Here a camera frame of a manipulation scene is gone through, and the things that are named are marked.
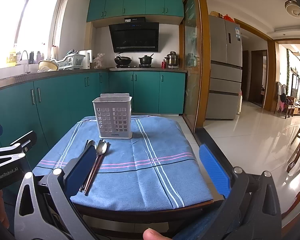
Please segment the green vine decoration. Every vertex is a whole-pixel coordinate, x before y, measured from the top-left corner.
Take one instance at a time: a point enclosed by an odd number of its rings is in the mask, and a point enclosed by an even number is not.
[[[289,49],[287,49],[287,95],[289,93],[289,79],[290,79],[290,62],[289,62]]]

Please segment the gray refrigerator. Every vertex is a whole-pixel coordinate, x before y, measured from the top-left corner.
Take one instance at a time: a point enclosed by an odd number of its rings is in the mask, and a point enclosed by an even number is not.
[[[242,76],[242,43],[238,24],[209,16],[211,73],[206,119],[233,120]]]

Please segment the human hand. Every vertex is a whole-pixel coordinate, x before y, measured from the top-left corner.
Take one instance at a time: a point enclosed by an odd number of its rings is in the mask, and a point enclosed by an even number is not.
[[[143,232],[143,240],[172,240],[170,238],[164,237],[159,234],[157,231],[148,228]]]
[[[3,192],[2,190],[0,190],[0,222],[5,228],[9,228],[10,224],[9,224],[6,211],[4,209],[4,202],[2,196],[3,196]]]

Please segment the red bottle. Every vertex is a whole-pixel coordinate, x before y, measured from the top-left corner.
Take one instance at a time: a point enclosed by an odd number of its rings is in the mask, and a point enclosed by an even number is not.
[[[162,62],[161,62],[161,68],[166,68],[166,60],[164,59]]]

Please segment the black pot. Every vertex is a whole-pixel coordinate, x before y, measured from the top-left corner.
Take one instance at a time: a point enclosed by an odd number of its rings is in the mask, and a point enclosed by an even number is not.
[[[116,62],[117,65],[129,65],[131,63],[132,59],[129,57],[121,57],[118,55],[115,59],[114,62]]]
[[[144,57],[140,57],[139,58],[140,59],[140,64],[141,65],[150,65],[151,62],[152,62],[152,55],[151,56],[145,55]]]

